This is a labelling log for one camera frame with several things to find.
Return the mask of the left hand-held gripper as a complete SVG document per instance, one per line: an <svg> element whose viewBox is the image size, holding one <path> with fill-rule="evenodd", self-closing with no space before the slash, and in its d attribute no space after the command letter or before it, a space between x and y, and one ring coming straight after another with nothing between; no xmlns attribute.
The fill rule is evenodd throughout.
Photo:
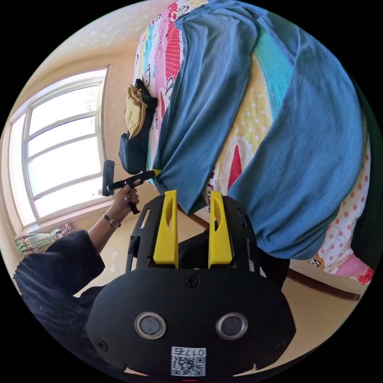
<svg viewBox="0 0 383 383"><path fill-rule="evenodd" d="M160 173L161 170L152 169L138 173L137 175L131 176L127 179L114 182L114 171L106 170L103 174L103 196L112 196L115 190L122 189L126 185L128 185L131 189L136 188L142 185L145 181L154 179L154 177L159 176Z"/></svg>

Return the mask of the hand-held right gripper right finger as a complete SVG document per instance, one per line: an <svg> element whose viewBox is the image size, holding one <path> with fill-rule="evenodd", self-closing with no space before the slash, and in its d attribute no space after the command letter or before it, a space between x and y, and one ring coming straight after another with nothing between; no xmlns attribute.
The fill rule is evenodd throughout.
<svg viewBox="0 0 383 383"><path fill-rule="evenodd" d="M228 266L233 256L222 194L211 192L208 267Z"/></svg>

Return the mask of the person's left hand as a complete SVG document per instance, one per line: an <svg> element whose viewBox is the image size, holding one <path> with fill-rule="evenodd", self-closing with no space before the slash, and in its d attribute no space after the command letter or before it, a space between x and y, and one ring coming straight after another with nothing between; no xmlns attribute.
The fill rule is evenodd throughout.
<svg viewBox="0 0 383 383"><path fill-rule="evenodd" d="M124 186L115 195L111 207L108 209L107 215L111 219L122 222L132 211L130 204L138 204L139 197L136 188L130 188L129 185Z"/></svg>

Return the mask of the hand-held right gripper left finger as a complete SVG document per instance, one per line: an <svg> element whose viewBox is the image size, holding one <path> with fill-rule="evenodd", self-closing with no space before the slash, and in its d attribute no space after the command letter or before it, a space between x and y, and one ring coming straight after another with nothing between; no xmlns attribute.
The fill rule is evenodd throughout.
<svg viewBox="0 0 383 383"><path fill-rule="evenodd" d="M153 260L160 266L178 266L177 191L167 191L158 227Z"/></svg>

